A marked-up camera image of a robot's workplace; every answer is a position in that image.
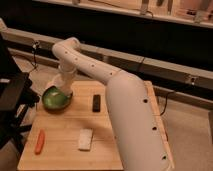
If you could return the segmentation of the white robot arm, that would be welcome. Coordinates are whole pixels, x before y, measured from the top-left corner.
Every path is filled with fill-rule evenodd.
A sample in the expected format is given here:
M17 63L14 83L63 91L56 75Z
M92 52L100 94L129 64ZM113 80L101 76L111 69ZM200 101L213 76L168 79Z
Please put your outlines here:
M172 171L144 81L79 52L80 42L57 42L52 52L63 69L76 67L106 86L105 97L124 171Z

